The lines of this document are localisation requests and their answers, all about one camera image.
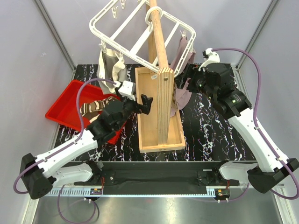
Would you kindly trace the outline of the white clip hanger frame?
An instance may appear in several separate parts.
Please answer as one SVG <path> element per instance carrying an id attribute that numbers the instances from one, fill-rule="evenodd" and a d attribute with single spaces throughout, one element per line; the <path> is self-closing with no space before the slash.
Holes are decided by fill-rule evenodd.
<path id="1" fill-rule="evenodd" d="M 167 45 L 169 44 L 176 30 L 179 27 L 182 27 L 184 28 L 185 31 L 188 31 L 191 34 L 191 36 L 188 39 L 187 45 L 184 48 L 181 57 L 179 58 L 177 66 L 173 69 L 174 77 L 177 77 L 180 74 L 180 70 L 184 68 L 183 63 L 186 61 L 188 53 L 190 53 L 193 50 L 193 44 L 196 38 L 195 30 L 191 26 L 179 20 L 178 18 L 162 10 L 160 7 L 157 6 L 157 2 L 155 0 L 142 0 L 138 4 L 138 6 L 132 11 L 132 13 L 126 18 L 126 20 L 117 28 L 117 30 L 111 36 L 107 36 L 96 28 L 96 23 L 109 10 L 112 10 L 113 17 L 115 18 L 116 17 L 115 14 L 117 11 L 117 7 L 115 6 L 115 4 L 117 4 L 117 2 L 118 2 L 117 0 L 109 1 L 106 4 L 106 6 L 102 8 L 89 22 L 89 29 L 95 36 L 100 38 L 101 40 L 100 46 L 102 47 L 102 49 L 105 49 L 106 44 L 108 44 L 111 47 L 115 48 L 116 50 L 120 51 L 123 55 L 131 58 L 132 60 L 140 63 L 141 65 L 157 73 L 159 71 L 158 65 L 162 65 L 163 55 L 166 54 Z M 139 37 L 139 39 L 136 41 L 134 46 L 131 49 L 126 49 L 125 47 L 117 43 L 115 39 L 121 33 L 121 31 L 128 25 L 128 23 L 133 19 L 133 17 L 137 14 L 137 12 L 140 10 L 140 8 L 142 8 L 144 4 L 150 6 L 145 16 L 145 23 L 147 24 L 147 28 Z M 162 17 L 165 17 L 175 23 L 175 26 L 173 27 L 172 31 L 168 35 L 167 39 L 163 38 L 162 25 L 160 22 Z M 150 63 L 144 60 L 143 58 L 139 57 L 137 55 L 137 52 L 140 50 L 141 46 L 145 43 L 145 41 L 149 38 L 149 36 L 152 33 L 154 33 L 157 56 L 154 62 Z"/>

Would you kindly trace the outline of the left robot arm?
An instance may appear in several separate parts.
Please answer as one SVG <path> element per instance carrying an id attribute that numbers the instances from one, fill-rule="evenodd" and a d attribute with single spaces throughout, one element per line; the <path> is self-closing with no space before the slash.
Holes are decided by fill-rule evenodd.
<path id="1" fill-rule="evenodd" d="M 141 100 L 141 104 L 128 98 L 124 101 L 111 100 L 98 117 L 76 137 L 41 155 L 23 156 L 19 178 L 30 198 L 39 199 L 47 195 L 53 187 L 66 184 L 100 184 L 103 175 L 97 163 L 85 161 L 69 167 L 66 164 L 111 140 L 132 113 L 148 115 L 153 98 L 142 94 Z"/>

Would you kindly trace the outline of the brown striped sock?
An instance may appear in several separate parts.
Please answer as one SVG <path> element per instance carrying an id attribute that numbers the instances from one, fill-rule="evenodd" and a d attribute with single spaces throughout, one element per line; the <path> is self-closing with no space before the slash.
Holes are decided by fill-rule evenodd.
<path id="1" fill-rule="evenodd" d="M 91 103 L 83 103 L 79 111 L 83 118 L 86 118 L 90 123 L 92 123 L 99 117 L 103 109 L 110 102 L 116 100 L 117 98 L 110 96 L 103 100 L 95 100 Z"/>

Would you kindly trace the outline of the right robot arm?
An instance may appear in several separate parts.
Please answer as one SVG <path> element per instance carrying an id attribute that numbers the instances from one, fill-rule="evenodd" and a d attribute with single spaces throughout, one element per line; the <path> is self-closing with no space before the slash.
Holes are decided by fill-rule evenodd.
<path id="1" fill-rule="evenodd" d="M 242 136 L 256 159 L 252 164 L 222 162 L 212 173 L 213 182 L 218 185 L 228 180 L 246 182 L 264 194 L 298 169 L 299 162 L 288 158 L 268 135 L 260 133 L 263 127 L 254 120 L 254 110 L 246 95 L 234 88 L 232 73 L 228 63 L 188 64 L 183 72 L 188 82 L 187 90 L 205 95 L 213 108 Z"/>

